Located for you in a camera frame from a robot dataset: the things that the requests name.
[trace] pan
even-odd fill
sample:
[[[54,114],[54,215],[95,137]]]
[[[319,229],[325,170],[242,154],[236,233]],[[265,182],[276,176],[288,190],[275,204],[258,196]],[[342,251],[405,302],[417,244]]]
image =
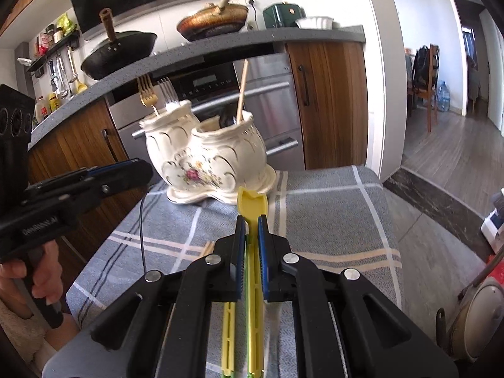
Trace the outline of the pan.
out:
[[[110,8],[101,10],[100,18],[108,38],[98,44],[82,63],[81,70],[85,74],[99,80],[150,55],[157,39],[156,34],[141,31],[115,32]]]
[[[194,15],[185,17],[177,25],[177,31],[188,41],[240,31],[247,20],[249,9],[241,4],[228,4],[220,0]]]

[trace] chopstick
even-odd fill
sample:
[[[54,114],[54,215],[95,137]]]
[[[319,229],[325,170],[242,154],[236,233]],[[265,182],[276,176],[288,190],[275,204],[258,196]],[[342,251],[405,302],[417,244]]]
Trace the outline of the chopstick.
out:
[[[245,99],[245,85],[247,83],[247,72],[249,71],[249,60],[246,59],[243,63],[243,71],[241,72],[240,96],[238,98],[238,110],[236,111],[236,125],[242,120],[241,113],[243,111],[243,100]]]

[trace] gold fork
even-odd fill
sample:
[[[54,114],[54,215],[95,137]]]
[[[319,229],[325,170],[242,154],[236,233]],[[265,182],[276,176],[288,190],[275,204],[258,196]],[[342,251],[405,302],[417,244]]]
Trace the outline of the gold fork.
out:
[[[152,81],[148,74],[141,75],[137,77],[138,93],[140,95],[140,100],[145,107],[152,107],[157,116],[159,112],[154,105],[157,104],[158,97],[154,92],[154,87],[152,86]]]

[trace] cabinet door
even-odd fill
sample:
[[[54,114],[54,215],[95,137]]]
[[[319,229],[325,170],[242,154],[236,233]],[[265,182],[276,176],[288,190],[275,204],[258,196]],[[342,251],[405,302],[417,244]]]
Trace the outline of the cabinet door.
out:
[[[99,100],[62,122],[29,150],[30,183],[126,159],[107,104]],[[145,189],[132,189],[104,199],[98,208],[82,215],[79,228],[65,237],[84,260],[89,260],[144,192]]]
[[[306,169],[365,163],[367,88],[359,43],[287,44]]]

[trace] hand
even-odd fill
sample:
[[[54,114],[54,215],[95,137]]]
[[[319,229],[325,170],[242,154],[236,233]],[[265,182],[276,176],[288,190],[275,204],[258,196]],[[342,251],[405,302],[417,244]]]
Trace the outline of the hand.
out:
[[[58,245],[50,241],[43,245],[44,255],[33,273],[32,295],[35,298],[45,298],[47,305],[56,303],[63,294],[61,282],[62,267],[58,262]],[[0,298],[12,311],[19,313],[21,309],[26,314],[25,299],[13,283],[12,279],[26,277],[26,266],[21,260],[11,260],[0,265]]]

